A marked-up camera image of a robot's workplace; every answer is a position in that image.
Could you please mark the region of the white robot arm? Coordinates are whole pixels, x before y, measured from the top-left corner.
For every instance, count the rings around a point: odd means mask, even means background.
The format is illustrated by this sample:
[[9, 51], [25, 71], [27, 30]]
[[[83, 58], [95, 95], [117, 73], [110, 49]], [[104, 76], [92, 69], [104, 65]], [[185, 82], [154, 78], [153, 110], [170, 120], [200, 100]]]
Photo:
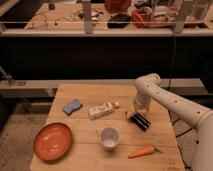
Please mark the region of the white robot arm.
[[138, 77], [133, 104], [135, 109], [149, 111], [155, 100], [179, 116], [197, 132], [198, 143], [193, 152], [193, 171], [213, 171], [213, 109], [202, 106], [160, 87], [161, 78], [156, 73]]

